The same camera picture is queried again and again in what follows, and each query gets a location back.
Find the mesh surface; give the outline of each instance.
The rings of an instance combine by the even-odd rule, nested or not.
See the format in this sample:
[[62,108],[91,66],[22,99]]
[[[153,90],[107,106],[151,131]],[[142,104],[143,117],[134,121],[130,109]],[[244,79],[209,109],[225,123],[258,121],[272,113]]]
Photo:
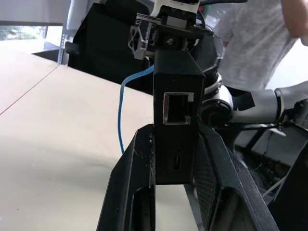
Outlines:
[[199,142],[197,150],[194,168],[195,186],[203,227],[208,231],[217,203],[219,185],[205,142]]

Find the black chair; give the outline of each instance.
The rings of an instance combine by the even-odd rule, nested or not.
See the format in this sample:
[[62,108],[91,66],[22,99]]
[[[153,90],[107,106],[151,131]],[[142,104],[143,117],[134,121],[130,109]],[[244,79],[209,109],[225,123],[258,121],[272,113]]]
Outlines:
[[[65,44],[65,51],[70,54],[68,66],[115,83],[146,69],[148,61],[136,60],[128,47],[130,26],[137,13],[148,15],[149,9],[135,0],[93,4],[73,43]],[[152,75],[133,80],[127,86],[152,94]]]

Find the white cable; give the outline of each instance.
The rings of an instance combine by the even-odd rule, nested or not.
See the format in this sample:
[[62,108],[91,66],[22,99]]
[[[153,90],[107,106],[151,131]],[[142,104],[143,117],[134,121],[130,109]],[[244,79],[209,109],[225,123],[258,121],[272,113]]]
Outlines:
[[282,177],[280,179],[280,181],[278,181],[276,184],[274,184],[273,186],[271,186],[263,195],[262,197],[266,197],[271,191],[273,191],[274,189],[276,189],[281,183],[283,183],[285,177]]

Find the blue cable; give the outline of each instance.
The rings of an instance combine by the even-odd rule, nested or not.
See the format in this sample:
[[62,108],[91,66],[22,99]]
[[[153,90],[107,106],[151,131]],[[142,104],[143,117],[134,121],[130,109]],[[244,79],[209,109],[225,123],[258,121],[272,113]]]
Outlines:
[[122,112],[122,104],[123,104],[124,87],[128,82],[130,82],[134,79],[137,79],[141,76],[145,76],[145,75],[153,72],[153,70],[154,70],[154,65],[150,66],[148,69],[146,69],[144,71],[140,71],[140,72],[135,73],[131,76],[128,76],[126,79],[123,80],[123,82],[121,84],[119,111],[118,111],[118,114],[117,114],[117,133],[118,133],[118,136],[119,136],[122,154],[124,153],[124,147],[123,147],[123,141],[122,141],[122,135],[121,135],[121,112]]

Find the black plastic part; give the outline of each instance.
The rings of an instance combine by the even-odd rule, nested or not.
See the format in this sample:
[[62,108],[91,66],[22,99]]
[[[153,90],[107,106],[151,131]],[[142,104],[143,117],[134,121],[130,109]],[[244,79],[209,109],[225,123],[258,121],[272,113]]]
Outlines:
[[197,16],[198,16],[198,19],[200,19],[201,21],[201,28],[205,29],[205,18],[200,10],[197,11]]
[[233,109],[235,111],[244,111],[256,106],[250,92],[235,97],[232,96],[232,101],[233,101]]
[[222,100],[209,100],[202,103],[200,117],[210,126],[223,126],[232,119],[232,108]]
[[188,95],[170,95],[168,123],[184,123],[192,111],[193,102],[188,101]]
[[247,0],[202,0],[200,2],[200,6],[207,6],[218,3],[242,3],[242,2],[247,2]]
[[210,71],[207,71],[207,72],[205,72],[204,74],[205,74],[205,76],[206,76],[206,85],[205,85],[205,88],[210,87],[210,86],[212,86],[213,84],[215,84],[216,81],[218,80],[218,77],[219,77],[216,68],[214,68],[214,69],[212,69],[212,70],[210,70]]
[[280,231],[308,230],[308,143],[289,170],[269,209]]
[[[68,66],[118,84],[148,68],[148,61],[135,59],[127,46],[137,13],[148,15],[149,10],[135,0],[93,4],[74,36],[79,55],[70,55]],[[135,79],[127,86],[152,94],[153,74]]]
[[284,110],[293,109],[297,102],[308,99],[308,81],[286,88],[278,88],[275,93],[282,99]]
[[188,22],[186,25],[187,29],[196,24],[196,14],[195,13],[183,11],[183,10],[172,8],[169,6],[162,6],[160,8],[160,11],[157,17],[162,19],[162,24],[167,23],[168,17],[174,17],[174,18],[185,20]]
[[79,55],[80,54],[80,46],[76,43],[66,42],[65,43],[65,52],[71,55]]
[[194,177],[204,230],[278,231],[249,171],[213,129],[200,131]]
[[[192,181],[197,145],[197,110],[203,95],[205,76],[184,51],[155,53],[154,135],[156,143],[156,184],[184,184]],[[165,92],[193,93],[189,125],[163,124]],[[174,158],[180,157],[174,170]]]
[[155,230],[153,125],[139,129],[111,172],[97,231]]
[[[147,51],[156,52],[156,50],[182,50],[186,42],[187,49],[192,50],[197,39],[202,39],[205,35],[211,34],[210,31],[198,27],[190,27],[189,29],[176,28],[165,24],[156,25],[157,32],[155,36],[155,46],[148,46]],[[168,39],[173,39],[174,44],[167,43]]]
[[187,3],[187,4],[196,4],[199,0],[177,0],[179,2]]
[[277,122],[282,122],[284,117],[281,115],[282,113],[282,96],[280,91],[274,91],[276,98],[277,98],[277,115],[276,115],[276,121]]
[[194,58],[200,69],[208,76],[209,82],[206,86],[211,86],[216,82],[216,70],[220,59],[223,57],[223,43],[220,38],[214,37],[213,32],[206,30],[202,40],[198,44],[198,49],[194,53]]

